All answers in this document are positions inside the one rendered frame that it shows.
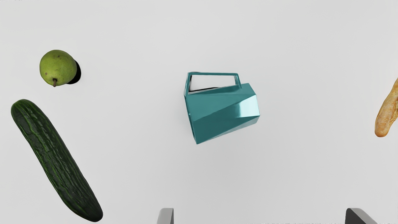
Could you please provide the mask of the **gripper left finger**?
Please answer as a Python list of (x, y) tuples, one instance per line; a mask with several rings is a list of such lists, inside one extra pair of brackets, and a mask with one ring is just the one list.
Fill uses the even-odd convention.
[(174, 209), (162, 208), (158, 214), (157, 224), (174, 224)]

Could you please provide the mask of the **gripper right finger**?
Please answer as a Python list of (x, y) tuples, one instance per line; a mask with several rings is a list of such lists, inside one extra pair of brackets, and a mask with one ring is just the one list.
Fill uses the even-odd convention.
[(345, 224), (378, 224), (364, 210), (360, 208), (347, 208)]

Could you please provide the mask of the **teal faceted mug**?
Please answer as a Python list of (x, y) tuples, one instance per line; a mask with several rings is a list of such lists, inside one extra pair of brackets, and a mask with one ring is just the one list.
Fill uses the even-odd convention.
[[(235, 84), (190, 91), (193, 76), (232, 76)], [(260, 117), (257, 95), (237, 73), (189, 72), (184, 90), (185, 105), (196, 144), (255, 124)]]

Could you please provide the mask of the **golden brown baguette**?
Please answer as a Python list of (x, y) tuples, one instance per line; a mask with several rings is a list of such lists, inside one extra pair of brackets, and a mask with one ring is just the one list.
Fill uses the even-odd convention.
[(398, 118), (398, 78), (384, 100), (374, 123), (374, 133), (377, 137), (388, 134), (390, 127)]

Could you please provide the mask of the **dark green cucumber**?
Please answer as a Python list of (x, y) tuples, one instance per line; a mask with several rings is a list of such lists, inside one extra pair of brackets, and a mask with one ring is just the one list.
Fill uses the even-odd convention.
[(21, 99), (11, 106), (11, 115), (64, 204), (88, 221), (100, 221), (103, 211), (93, 190), (45, 113)]

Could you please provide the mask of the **green pear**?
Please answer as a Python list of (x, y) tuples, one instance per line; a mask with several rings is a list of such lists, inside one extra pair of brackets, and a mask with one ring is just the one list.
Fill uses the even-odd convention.
[(69, 83), (75, 78), (77, 65), (74, 58), (63, 50), (51, 50), (43, 55), (39, 63), (42, 79), (56, 87)]

